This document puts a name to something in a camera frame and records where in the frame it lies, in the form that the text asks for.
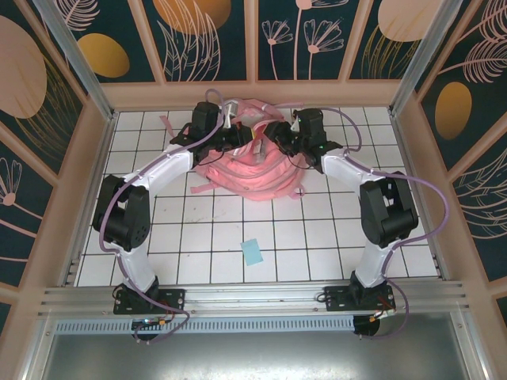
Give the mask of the pink student backpack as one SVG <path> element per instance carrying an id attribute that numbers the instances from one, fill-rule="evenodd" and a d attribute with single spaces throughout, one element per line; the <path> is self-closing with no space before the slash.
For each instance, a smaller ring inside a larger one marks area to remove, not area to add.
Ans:
<path id="1" fill-rule="evenodd" d="M 253 201 L 266 201 L 289 196 L 297 199 L 304 194 L 302 186 L 303 156 L 290 158 L 265 136 L 268 124 L 286 119 L 278 105 L 271 105 L 257 99 L 232 99 L 238 102 L 238 115 L 233 121 L 242 121 L 251 127 L 253 142 L 243 148 L 221 154 L 211 151 L 192 169 L 205 178 L 205 185 L 191 188 L 192 194 L 223 188 L 229 192 Z M 256 163 L 253 148 L 257 140 L 265 141 L 265 160 Z"/>

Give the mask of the blue sticky note pad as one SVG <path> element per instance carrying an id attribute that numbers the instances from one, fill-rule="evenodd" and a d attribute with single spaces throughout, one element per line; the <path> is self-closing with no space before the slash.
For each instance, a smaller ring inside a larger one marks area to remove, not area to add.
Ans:
<path id="1" fill-rule="evenodd" d="M 250 239 L 241 243 L 242 255 L 247 266 L 260 264 L 263 261 L 257 239 Z"/>

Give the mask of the grey metal sheet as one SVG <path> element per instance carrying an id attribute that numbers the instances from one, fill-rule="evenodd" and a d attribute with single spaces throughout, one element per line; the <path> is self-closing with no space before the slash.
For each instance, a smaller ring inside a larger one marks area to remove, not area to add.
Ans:
<path id="1" fill-rule="evenodd" d="M 390 338 L 345 331 L 187 332 L 137 344 L 50 321 L 22 380 L 498 380 L 461 313 L 423 313 Z"/>

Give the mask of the aluminium frame post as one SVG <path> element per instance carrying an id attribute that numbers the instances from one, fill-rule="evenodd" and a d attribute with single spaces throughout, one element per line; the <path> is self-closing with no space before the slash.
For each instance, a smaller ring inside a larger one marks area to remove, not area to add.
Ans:
<path id="1" fill-rule="evenodd" d="M 442 44 L 448 29 L 456 19 L 462 3 L 463 0 L 443 0 L 439 6 L 391 101 L 388 113 L 392 119 L 396 118 L 405 107 L 425 68 L 436 54 L 436 50 Z"/>
<path id="2" fill-rule="evenodd" d="M 111 106 L 104 91 L 102 90 L 95 73 L 90 69 L 85 56 L 70 29 L 65 25 L 57 5 L 53 0 L 32 0 L 42 19 L 46 22 L 58 45 L 67 55 L 70 64 L 76 71 L 81 83 L 86 88 L 91 99 L 107 120 L 115 116 L 114 107 Z"/>

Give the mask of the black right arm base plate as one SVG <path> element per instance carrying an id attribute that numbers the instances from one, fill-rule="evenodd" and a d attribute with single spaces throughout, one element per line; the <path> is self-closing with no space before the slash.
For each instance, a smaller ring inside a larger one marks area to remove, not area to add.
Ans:
<path id="1" fill-rule="evenodd" d="M 323 300 L 328 311 L 373 312 L 396 309 L 392 287 L 386 284 L 373 288 L 359 287 L 356 290 L 352 285 L 325 287 Z"/>

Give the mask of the aluminium mounting rail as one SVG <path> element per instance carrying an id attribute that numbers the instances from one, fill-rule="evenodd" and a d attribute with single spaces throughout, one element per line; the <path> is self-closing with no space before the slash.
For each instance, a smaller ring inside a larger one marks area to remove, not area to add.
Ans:
<path id="1" fill-rule="evenodd" d="M 327 286 L 346 280 L 182 285 L 185 311 L 195 317 L 260 317 L 323 315 L 326 307 L 316 297 Z M 438 278 L 395 279 L 408 298 L 410 312 L 447 313 L 468 310 L 463 284 Z M 113 318 L 112 287 L 51 287 L 37 307 L 39 317 Z"/>

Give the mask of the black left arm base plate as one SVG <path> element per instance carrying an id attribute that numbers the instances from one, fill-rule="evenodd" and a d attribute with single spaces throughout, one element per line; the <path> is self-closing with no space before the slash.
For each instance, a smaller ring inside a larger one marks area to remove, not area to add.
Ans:
<path id="1" fill-rule="evenodd" d="M 129 288 L 120 288 L 114 295 L 112 312 L 115 315 L 157 315 L 167 314 L 168 310 L 156 306 Z M 158 292 L 156 302 L 174 309 L 183 310 L 185 305 L 185 291 L 183 289 L 165 289 Z"/>

